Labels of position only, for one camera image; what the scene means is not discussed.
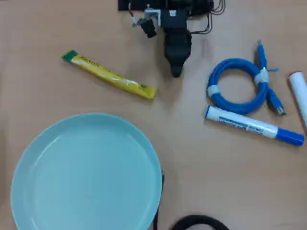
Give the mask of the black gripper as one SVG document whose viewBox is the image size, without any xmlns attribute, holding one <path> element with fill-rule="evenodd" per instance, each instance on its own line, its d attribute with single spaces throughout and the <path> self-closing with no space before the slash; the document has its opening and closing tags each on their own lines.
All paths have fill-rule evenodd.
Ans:
<svg viewBox="0 0 307 230">
<path fill-rule="evenodd" d="M 181 75 L 185 61 L 191 54 L 191 33 L 187 29 L 188 11 L 161 10 L 161 27 L 164 28 L 164 55 L 174 78 Z"/>
</svg>

